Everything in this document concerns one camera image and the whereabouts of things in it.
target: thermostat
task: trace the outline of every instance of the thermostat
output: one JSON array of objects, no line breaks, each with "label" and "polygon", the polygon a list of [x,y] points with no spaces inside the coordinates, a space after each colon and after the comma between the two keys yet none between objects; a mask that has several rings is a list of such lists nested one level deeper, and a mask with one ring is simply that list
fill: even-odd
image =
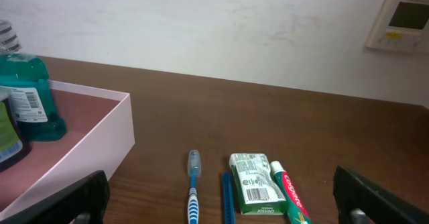
[{"label": "thermostat", "polygon": [[398,52],[429,51],[429,0],[385,0],[365,46]]}]

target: wooden table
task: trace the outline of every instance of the wooden table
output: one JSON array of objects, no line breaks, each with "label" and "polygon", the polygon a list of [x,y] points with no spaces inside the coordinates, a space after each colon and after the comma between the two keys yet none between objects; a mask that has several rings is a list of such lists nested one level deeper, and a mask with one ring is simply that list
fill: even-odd
[{"label": "wooden table", "polygon": [[[131,93],[136,144],[110,180],[106,224],[187,223],[193,149],[202,160],[203,224],[223,223],[221,173],[239,152],[279,160],[315,223],[337,223],[337,165],[429,212],[429,111],[421,106],[44,59],[54,80]],[[280,216],[236,218],[287,223]]]}]

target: cardboard box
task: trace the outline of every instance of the cardboard box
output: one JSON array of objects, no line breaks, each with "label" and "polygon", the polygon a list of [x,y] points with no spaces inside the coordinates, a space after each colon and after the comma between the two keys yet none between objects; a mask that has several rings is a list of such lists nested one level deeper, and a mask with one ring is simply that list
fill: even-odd
[{"label": "cardboard box", "polygon": [[96,170],[110,179],[135,143],[129,93],[56,81],[50,88],[68,133],[32,142],[28,156],[0,173],[0,220]]}]

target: white wall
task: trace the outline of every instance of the white wall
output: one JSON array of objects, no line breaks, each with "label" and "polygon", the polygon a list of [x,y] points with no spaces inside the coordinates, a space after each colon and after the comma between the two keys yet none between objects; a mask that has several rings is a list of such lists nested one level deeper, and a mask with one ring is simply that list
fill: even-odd
[{"label": "white wall", "polygon": [[429,106],[429,57],[363,47],[383,0],[0,0],[43,56]]}]

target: teal bottle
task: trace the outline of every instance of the teal bottle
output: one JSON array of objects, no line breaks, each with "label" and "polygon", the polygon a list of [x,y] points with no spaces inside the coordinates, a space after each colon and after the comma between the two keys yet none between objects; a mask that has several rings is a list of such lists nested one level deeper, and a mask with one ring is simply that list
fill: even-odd
[{"label": "teal bottle", "polygon": [[0,20],[0,87],[9,93],[12,114],[23,137],[56,141],[67,132],[48,86],[49,74],[37,56],[22,54],[11,24]]}]

